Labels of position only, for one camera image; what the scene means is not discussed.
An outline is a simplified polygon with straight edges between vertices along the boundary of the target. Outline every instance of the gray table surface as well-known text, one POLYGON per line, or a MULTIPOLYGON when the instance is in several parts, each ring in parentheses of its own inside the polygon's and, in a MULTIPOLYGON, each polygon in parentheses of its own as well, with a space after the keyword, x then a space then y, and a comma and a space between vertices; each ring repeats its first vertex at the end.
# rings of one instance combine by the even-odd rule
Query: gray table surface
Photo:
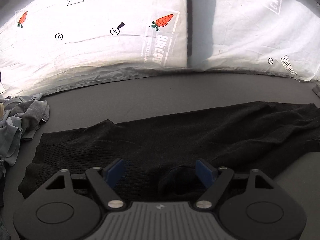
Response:
MULTIPOLYGON (((313 87, 313 83, 281 77, 194 73, 106 83, 47 96, 49 121, 32 141, 21 144, 16 164, 7 170, 1 211, 6 228, 12 240, 19 240, 12 217, 24 198, 17 187, 43 133, 89 127, 105 119, 119 123, 252 101, 314 103, 320 107, 313 87)), ((319 153, 307 153, 276 178, 307 213, 301 240, 319 239, 320 235, 319 164, 319 153)))

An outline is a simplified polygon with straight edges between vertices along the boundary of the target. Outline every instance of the black knit fabric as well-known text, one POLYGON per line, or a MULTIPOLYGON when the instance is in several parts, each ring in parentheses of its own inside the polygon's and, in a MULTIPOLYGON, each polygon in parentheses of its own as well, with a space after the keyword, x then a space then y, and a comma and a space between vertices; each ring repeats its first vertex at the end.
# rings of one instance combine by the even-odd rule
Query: black knit fabric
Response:
MULTIPOLYGON (((314 104, 251 102, 43 134, 18 190, 26 198, 62 168, 84 173, 117 157, 126 173, 115 187, 124 200, 195 201, 204 187, 195 162, 236 172, 257 168, 274 178, 320 137, 314 104)), ((86 195, 85 190, 77 190, 86 195)))

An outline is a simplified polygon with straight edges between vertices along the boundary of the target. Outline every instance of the white fabric wall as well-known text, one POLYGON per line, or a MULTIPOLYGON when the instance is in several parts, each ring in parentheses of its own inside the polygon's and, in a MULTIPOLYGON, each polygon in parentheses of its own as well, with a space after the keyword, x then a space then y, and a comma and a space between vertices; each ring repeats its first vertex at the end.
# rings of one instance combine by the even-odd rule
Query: white fabric wall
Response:
POLYGON ((317 2, 320 0, 193 0, 193 68, 319 80, 317 2))
POLYGON ((84 0, 72 5, 65 0, 0 0, 2 95, 48 95, 189 70, 320 81, 317 3, 192 0, 192 39, 187 39, 186 0, 84 0), (149 27, 169 14, 174 17, 159 32, 149 27), (121 22, 120 34, 111 35, 121 22), (61 41, 55 39, 57 33, 63 34, 61 41))
POLYGON ((47 95, 186 67, 186 0, 68 3, 0 0, 4 97, 47 95), (23 28, 17 27, 25 11, 23 28), (173 18, 159 32, 149 27, 152 21, 170 14, 173 18), (111 28, 121 22, 125 26, 120 34, 111 35, 111 28), (63 35, 62 40, 56 40, 57 33, 63 35), (156 47, 157 41, 161 41, 160 47, 156 47))

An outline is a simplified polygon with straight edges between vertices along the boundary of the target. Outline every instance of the orange carrot sticker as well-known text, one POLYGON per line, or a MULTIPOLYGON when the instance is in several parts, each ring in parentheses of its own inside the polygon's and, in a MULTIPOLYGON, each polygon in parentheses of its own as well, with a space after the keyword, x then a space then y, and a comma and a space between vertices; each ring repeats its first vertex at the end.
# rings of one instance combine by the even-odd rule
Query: orange carrot sticker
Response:
POLYGON ((20 20, 18 21, 18 27, 23 27, 22 24, 25 22, 26 20, 26 17, 27 17, 27 13, 28 11, 26 11, 20 18, 20 20))
POLYGON ((159 19, 156 20, 156 22, 152 21, 152 24, 150 25, 150 27, 156 28, 156 31, 159 32, 159 27, 164 27, 168 24, 168 22, 172 19, 173 14, 169 14, 167 16, 161 17, 159 19))

